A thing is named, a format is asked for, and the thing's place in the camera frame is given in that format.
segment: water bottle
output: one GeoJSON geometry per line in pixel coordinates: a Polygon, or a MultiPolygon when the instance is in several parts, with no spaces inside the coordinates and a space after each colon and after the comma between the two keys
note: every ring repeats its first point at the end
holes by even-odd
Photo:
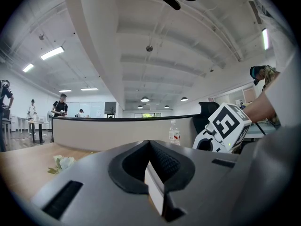
{"type": "Polygon", "coordinates": [[[171,121],[171,127],[169,130],[169,142],[172,144],[180,145],[180,131],[176,126],[176,121],[171,121]]]}

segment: man in black shirt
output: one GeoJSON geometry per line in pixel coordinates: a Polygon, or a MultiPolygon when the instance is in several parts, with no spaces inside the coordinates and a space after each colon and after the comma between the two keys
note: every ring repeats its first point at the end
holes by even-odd
{"type": "Polygon", "coordinates": [[[14,97],[13,97],[13,93],[10,90],[9,87],[9,81],[0,81],[0,152],[5,152],[5,144],[3,141],[3,137],[2,137],[2,116],[3,116],[3,112],[5,110],[4,108],[4,104],[3,104],[3,99],[4,96],[7,96],[10,99],[9,105],[8,105],[8,109],[11,108],[11,105],[13,104],[14,101],[14,97]]]}
{"type": "Polygon", "coordinates": [[[66,116],[68,111],[68,105],[65,103],[66,94],[61,94],[60,100],[55,101],[51,112],[55,114],[55,117],[66,116]]]}

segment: fluorescent light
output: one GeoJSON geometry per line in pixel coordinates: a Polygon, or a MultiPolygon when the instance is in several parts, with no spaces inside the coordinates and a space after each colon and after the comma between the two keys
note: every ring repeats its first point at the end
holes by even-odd
{"type": "Polygon", "coordinates": [[[143,96],[141,99],[142,102],[149,102],[150,99],[148,99],[146,96],[143,96]]]}
{"type": "Polygon", "coordinates": [[[264,49],[267,50],[269,48],[269,39],[268,39],[268,31],[266,28],[262,31],[262,35],[264,41],[264,49]]]}
{"type": "Polygon", "coordinates": [[[24,69],[23,69],[23,71],[26,73],[27,71],[29,71],[31,68],[33,68],[34,66],[33,66],[33,64],[29,64],[29,65],[27,65],[24,69]]]}
{"type": "Polygon", "coordinates": [[[71,91],[72,91],[71,89],[65,89],[65,90],[59,90],[58,92],[63,93],[63,92],[71,92],[71,91]]]}
{"type": "Polygon", "coordinates": [[[60,54],[60,53],[63,53],[63,52],[64,52],[63,47],[58,47],[58,48],[56,48],[56,49],[54,49],[54,50],[52,50],[52,51],[50,51],[50,52],[42,55],[41,59],[45,60],[47,58],[50,58],[50,57],[52,57],[54,55],[57,55],[57,54],[60,54]]]}
{"type": "Polygon", "coordinates": [[[86,88],[86,89],[81,89],[82,91],[86,91],[86,90],[98,90],[98,88],[86,88]]]}

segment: black office chair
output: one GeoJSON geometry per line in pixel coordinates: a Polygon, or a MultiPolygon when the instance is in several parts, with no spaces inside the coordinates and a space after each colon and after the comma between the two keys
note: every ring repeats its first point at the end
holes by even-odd
{"type": "Polygon", "coordinates": [[[192,117],[194,127],[197,133],[201,133],[205,126],[209,123],[208,118],[217,110],[219,104],[216,102],[199,102],[201,113],[192,117]]]}

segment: reception counter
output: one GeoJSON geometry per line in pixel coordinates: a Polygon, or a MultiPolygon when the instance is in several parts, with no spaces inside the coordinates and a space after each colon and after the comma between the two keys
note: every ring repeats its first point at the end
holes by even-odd
{"type": "Polygon", "coordinates": [[[105,151],[120,145],[143,141],[168,142],[171,121],[180,130],[181,146],[192,147],[197,132],[193,115],[155,118],[53,118],[54,142],[77,149],[105,151]]]}

